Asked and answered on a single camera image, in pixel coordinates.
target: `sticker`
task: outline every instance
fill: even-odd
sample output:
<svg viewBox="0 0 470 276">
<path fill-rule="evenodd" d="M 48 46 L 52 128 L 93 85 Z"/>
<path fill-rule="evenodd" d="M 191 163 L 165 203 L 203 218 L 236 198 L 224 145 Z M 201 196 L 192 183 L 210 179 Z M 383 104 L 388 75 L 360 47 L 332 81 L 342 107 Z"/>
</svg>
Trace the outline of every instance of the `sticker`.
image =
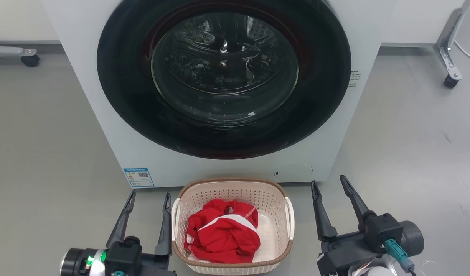
<svg viewBox="0 0 470 276">
<path fill-rule="evenodd" d="M 361 73 L 359 72 L 359 70 L 351 71 L 351 78 L 349 79 L 349 85 L 347 86 L 347 88 L 356 87 L 359 83 L 360 78 L 361 78 Z"/>
<path fill-rule="evenodd" d="M 125 168 L 124 173 L 132 187 L 154 187 L 147 168 Z"/>
</svg>

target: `blue label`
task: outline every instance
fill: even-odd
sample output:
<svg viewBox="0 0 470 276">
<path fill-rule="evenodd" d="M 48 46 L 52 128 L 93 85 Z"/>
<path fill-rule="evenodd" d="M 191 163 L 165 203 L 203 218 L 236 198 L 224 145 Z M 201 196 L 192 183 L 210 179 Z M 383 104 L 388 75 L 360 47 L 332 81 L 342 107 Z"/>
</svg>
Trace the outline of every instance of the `blue label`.
<svg viewBox="0 0 470 276">
<path fill-rule="evenodd" d="M 155 186 L 147 168 L 125 168 L 124 173 L 131 187 Z"/>
</svg>

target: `green led light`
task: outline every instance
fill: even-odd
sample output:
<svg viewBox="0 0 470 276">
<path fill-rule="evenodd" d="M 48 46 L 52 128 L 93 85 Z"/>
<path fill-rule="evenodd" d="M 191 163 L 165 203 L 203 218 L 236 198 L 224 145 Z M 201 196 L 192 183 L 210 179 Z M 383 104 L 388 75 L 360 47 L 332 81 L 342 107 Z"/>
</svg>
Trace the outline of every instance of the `green led light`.
<svg viewBox="0 0 470 276">
<path fill-rule="evenodd" d="M 88 259 L 86 259 L 86 263 L 91 266 L 93 264 L 93 257 L 92 256 L 88 256 Z"/>
<path fill-rule="evenodd" d="M 105 258 L 107 258 L 107 252 L 102 251 L 102 254 L 100 254 L 100 261 L 105 262 Z"/>
</svg>

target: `basket handle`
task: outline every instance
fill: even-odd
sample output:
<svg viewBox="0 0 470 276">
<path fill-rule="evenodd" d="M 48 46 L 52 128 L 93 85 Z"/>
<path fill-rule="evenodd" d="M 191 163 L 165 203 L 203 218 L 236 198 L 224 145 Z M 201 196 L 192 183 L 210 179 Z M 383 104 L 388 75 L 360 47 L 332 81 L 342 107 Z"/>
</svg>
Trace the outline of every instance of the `basket handle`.
<svg viewBox="0 0 470 276">
<path fill-rule="evenodd" d="M 179 202 L 180 202 L 180 199 L 176 199 L 172 206 L 172 241 L 173 242 L 177 238 L 177 233 L 178 233 L 178 221 L 179 221 L 178 211 L 180 210 L 180 208 L 178 208 Z"/>
<path fill-rule="evenodd" d="M 293 210 L 293 204 L 291 204 L 291 201 L 288 199 L 288 197 L 285 197 L 286 202 L 284 205 L 286 206 L 286 220 L 289 222 L 288 225 L 288 237 L 290 240 L 292 240 L 295 236 L 295 212 Z"/>
</svg>

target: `white wall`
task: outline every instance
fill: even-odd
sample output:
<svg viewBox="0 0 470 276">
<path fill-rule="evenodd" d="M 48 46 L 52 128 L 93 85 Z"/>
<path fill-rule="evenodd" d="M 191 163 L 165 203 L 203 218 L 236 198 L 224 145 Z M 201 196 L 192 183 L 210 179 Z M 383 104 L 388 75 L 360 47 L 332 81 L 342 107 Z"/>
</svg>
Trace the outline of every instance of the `white wall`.
<svg viewBox="0 0 470 276">
<path fill-rule="evenodd" d="M 399 0 L 383 42 L 434 44 L 463 0 Z M 40 0 L 0 0 L 0 41 L 58 41 Z"/>
<path fill-rule="evenodd" d="M 383 43 L 435 44 L 464 0 L 398 0 Z"/>
<path fill-rule="evenodd" d="M 40 0 L 0 0 L 0 41 L 58 40 Z"/>
</svg>

